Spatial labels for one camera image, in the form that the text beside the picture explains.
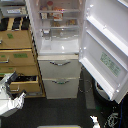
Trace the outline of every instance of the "refrigerator door shelf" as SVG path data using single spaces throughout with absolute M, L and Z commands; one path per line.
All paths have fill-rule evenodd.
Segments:
M 79 61 L 120 103 L 128 92 L 128 8 L 118 1 L 86 1 Z

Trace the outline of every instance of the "refrigerator shelf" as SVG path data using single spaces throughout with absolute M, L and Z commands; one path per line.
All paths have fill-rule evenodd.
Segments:
M 79 52 L 78 39 L 57 41 L 45 40 L 40 48 L 38 55 L 48 54 L 72 54 Z
M 71 41 L 71 40 L 74 40 L 74 39 L 78 39 L 79 37 L 79 31 L 76 29 L 76 30 L 51 30 L 51 40 L 56 40 L 56 41 Z
M 63 19 L 62 20 L 70 20 L 70 19 L 74 19 L 74 20 L 76 20 L 76 19 L 78 19 L 77 17 L 63 17 Z M 42 19 L 42 21 L 44 21 L 44 20 L 54 20 L 54 17 L 53 16 L 49 16 L 49 17 L 47 17 L 47 19 Z
M 44 21 L 41 29 L 79 29 L 79 25 L 76 19 L 62 20 L 62 21 Z
M 126 56 L 128 56 L 128 46 L 126 43 L 120 40 L 119 37 L 115 36 L 105 25 L 102 25 L 94 17 L 87 17 L 93 26 L 95 26 L 104 36 L 106 36 L 113 44 L 115 44 Z
M 38 13 L 75 13 L 80 12 L 79 1 L 74 0 L 50 0 L 53 2 L 52 9 L 48 8 L 47 2 L 49 0 L 37 0 L 36 6 L 38 6 Z
M 54 10 L 38 11 L 38 13 L 76 13 L 76 12 L 80 12 L 80 10 L 79 9 L 63 9 L 62 11 L 54 11 Z

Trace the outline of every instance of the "cabinet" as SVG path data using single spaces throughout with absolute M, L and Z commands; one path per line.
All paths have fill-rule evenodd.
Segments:
M 28 30 L 19 28 L 18 31 L 12 31 L 13 22 L 14 18 L 9 18 L 7 30 L 0 31 L 0 77 L 16 71 L 19 77 L 10 85 L 13 94 L 26 90 L 27 97 L 44 97 L 37 53 L 34 49 L 30 28 Z

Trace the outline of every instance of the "shelf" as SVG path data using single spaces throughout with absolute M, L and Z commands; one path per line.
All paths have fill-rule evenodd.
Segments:
M 71 20 L 71 19 L 76 20 L 78 18 L 77 17 L 63 17 L 62 20 Z M 53 16 L 49 16 L 49 17 L 47 17 L 47 19 L 42 19 L 42 21 L 44 21 L 44 20 L 52 20 L 52 21 L 54 21 L 54 17 Z
M 109 54 L 113 56 L 117 60 L 117 62 L 119 62 L 125 68 L 125 70 L 128 71 L 128 65 L 126 64 L 127 62 L 125 63 L 120 57 L 118 57 L 114 51 L 112 51 L 104 42 L 102 42 L 98 37 L 96 37 L 96 35 L 93 34 L 91 31 L 88 30 L 87 33 L 106 51 L 109 51 Z
M 71 41 L 78 39 L 78 30 L 51 30 L 51 38 L 56 41 Z
M 87 20 L 95 26 L 104 36 L 106 36 L 114 45 L 116 45 L 126 56 L 128 56 L 128 46 L 125 45 L 117 36 L 115 36 L 106 26 L 98 22 L 94 17 L 87 17 Z
M 126 1 L 126 0 L 118 0 L 118 2 L 120 2 L 121 4 L 123 4 L 124 6 L 126 6 L 128 8 L 128 1 Z
M 39 55 L 45 54 L 72 54 L 79 52 L 78 39 L 71 41 L 44 40 Z
M 68 25 L 69 20 L 63 21 L 43 21 L 41 29 L 79 29 L 77 20 L 74 20 L 74 25 Z
M 38 13 L 76 13 L 76 12 L 80 12 L 79 9 L 63 9 L 62 11 L 51 11 L 51 10 L 47 10 L 47 11 L 42 11 L 39 10 Z

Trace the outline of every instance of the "cable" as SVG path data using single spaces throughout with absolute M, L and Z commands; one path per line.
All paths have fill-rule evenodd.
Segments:
M 89 82 L 90 85 L 91 85 L 91 87 L 90 87 L 87 91 L 82 91 L 82 90 L 80 89 L 80 86 L 79 86 L 79 91 L 82 92 L 82 93 L 88 93 L 88 92 L 90 92 L 91 89 L 92 89 L 92 83 L 91 83 L 89 80 L 83 80 L 83 81 L 84 81 L 84 82 Z
M 124 99 L 123 99 L 122 102 L 121 102 L 121 117 L 120 117 L 119 128 L 120 128 L 121 122 L 122 122 L 122 107 L 123 107 L 123 101 L 124 101 Z
M 109 126 L 110 128 L 114 128 L 114 126 L 115 126 L 117 123 L 118 123 L 118 113 L 112 113 L 112 114 L 108 117 L 107 121 L 105 122 L 104 128 L 106 127 L 107 124 L 108 124 L 108 126 Z

